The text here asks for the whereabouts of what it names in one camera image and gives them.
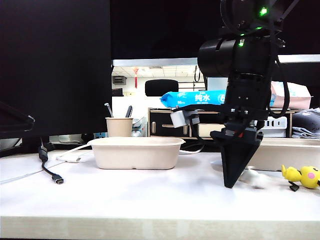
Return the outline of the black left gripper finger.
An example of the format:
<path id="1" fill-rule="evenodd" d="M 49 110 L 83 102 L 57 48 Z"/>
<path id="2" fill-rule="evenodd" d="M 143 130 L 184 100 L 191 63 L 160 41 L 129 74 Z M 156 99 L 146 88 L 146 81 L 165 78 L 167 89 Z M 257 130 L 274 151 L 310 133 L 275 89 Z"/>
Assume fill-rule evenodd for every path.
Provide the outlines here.
<path id="1" fill-rule="evenodd" d="M 35 119 L 23 112 L 0 102 L 0 131 L 27 132 L 32 130 Z"/>

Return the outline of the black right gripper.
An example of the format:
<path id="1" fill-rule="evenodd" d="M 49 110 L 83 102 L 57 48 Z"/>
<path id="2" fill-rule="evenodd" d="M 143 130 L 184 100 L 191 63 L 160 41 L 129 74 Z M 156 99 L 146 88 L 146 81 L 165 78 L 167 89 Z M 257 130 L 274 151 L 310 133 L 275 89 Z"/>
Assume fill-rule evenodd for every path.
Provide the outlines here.
<path id="1" fill-rule="evenodd" d="M 224 128 L 212 131 L 210 136 L 220 148 L 223 181 L 232 188 L 259 148 L 263 133 L 260 129 L 268 118 L 270 102 L 269 76 L 232 74 L 228 78 L 223 104 L 212 106 L 224 116 Z M 235 142 L 227 140 L 255 140 Z"/>

